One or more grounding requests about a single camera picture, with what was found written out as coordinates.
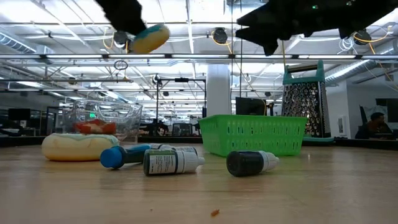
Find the person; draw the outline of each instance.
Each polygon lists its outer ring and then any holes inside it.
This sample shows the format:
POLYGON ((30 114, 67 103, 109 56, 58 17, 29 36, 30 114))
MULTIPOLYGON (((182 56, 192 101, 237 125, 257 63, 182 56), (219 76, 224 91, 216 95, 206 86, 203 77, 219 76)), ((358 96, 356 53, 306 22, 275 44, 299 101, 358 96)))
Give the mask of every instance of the person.
POLYGON ((355 135, 356 139, 392 139, 392 131, 384 122, 384 114, 373 113, 371 120, 362 125, 355 135))

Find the small crumb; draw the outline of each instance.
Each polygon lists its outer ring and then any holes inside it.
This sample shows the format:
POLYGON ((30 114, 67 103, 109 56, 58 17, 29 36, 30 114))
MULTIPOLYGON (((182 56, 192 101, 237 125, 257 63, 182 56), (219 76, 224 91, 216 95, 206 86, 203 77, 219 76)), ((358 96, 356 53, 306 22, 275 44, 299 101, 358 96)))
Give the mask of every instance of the small crumb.
POLYGON ((216 210, 212 211, 211 216, 212 216, 212 217, 215 217, 215 216, 218 215, 219 213, 220 213, 220 210, 219 210, 219 209, 216 209, 216 210))

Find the red object in bowl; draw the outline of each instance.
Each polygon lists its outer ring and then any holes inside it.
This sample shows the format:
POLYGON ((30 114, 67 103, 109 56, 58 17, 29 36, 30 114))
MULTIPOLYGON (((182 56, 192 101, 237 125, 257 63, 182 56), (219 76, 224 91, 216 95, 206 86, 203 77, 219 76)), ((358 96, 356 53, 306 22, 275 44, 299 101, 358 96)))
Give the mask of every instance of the red object in bowl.
POLYGON ((75 127, 81 134, 115 134, 116 123, 107 123, 100 119, 78 122, 75 127))

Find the white bottle cap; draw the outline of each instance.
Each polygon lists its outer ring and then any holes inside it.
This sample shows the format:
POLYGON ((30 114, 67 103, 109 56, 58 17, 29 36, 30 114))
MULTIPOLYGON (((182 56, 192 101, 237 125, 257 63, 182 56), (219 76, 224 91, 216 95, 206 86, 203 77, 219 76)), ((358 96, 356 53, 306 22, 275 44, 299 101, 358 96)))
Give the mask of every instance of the white bottle cap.
POLYGON ((198 166, 205 164, 205 158, 198 157, 194 152, 181 152, 184 156, 183 172, 194 172, 198 166))
POLYGON ((276 165, 279 164, 279 158, 273 155, 270 152, 264 152, 264 151, 259 151, 261 154, 263 160, 264 160, 264 166, 262 167, 262 171, 268 171, 272 170, 273 168, 276 167, 276 165))

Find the desk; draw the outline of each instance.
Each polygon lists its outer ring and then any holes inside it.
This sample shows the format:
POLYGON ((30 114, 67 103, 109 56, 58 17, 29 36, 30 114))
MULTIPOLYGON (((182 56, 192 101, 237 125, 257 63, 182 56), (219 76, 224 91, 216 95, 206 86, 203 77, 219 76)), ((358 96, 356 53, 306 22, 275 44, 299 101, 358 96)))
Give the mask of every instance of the desk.
MULTIPOLYGON (((200 145, 196 145, 203 154, 200 145)), ((197 174, 50 162, 39 147, 0 149, 1 223, 395 223, 398 152, 304 147, 268 174, 236 178, 204 154, 197 174), (210 213, 219 209, 214 218, 210 213)))

